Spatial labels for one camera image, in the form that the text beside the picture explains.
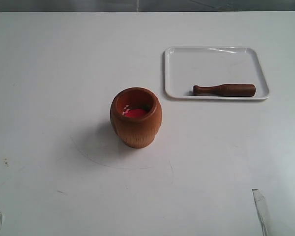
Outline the clear tape strip right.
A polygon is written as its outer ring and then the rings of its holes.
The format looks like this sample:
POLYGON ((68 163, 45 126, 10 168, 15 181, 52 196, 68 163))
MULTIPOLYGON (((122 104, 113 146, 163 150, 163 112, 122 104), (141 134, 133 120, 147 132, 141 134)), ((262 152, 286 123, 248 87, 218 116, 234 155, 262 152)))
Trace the clear tape strip right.
POLYGON ((252 189, 257 216, 264 236, 271 236, 271 218, 266 203, 266 198, 259 189, 252 189))

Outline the dark wooden pestle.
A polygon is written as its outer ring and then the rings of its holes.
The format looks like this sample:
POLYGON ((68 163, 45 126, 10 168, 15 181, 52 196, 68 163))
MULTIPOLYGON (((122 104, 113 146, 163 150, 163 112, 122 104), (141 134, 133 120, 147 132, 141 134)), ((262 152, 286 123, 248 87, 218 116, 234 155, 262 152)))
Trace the dark wooden pestle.
POLYGON ((194 85, 193 95, 213 94, 227 97, 253 97, 256 93, 256 87, 253 84, 222 84, 212 87, 201 87, 194 85))

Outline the red object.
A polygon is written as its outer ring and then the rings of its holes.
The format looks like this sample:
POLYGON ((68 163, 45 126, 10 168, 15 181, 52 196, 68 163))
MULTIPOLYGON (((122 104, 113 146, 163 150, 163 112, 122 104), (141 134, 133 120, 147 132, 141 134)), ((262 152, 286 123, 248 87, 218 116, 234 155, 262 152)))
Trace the red object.
POLYGON ((128 118, 140 118, 145 116, 147 113, 148 111, 142 107, 132 107, 130 105, 126 105, 122 111, 122 115, 128 118))

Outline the wooden mortar cup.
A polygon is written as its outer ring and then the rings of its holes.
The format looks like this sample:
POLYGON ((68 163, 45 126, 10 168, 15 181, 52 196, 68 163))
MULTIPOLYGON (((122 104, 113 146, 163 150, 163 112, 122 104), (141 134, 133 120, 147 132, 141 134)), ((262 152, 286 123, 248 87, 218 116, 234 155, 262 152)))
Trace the wooden mortar cup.
POLYGON ((156 137, 162 122, 162 107, 157 96, 146 88, 127 88, 111 103, 110 121, 117 136, 131 148, 145 148, 156 137), (122 115, 126 105, 144 108, 148 113, 140 118, 122 115))

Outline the white plastic tray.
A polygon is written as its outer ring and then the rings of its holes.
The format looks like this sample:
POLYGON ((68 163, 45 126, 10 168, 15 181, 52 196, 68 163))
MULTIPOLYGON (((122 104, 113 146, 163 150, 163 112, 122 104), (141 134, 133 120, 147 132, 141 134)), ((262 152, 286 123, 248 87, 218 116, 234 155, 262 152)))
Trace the white plastic tray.
POLYGON ((164 52, 164 91, 174 99, 263 101, 269 88, 256 52, 247 47, 170 47, 164 52), (193 95, 194 85, 253 84, 252 97, 193 95))

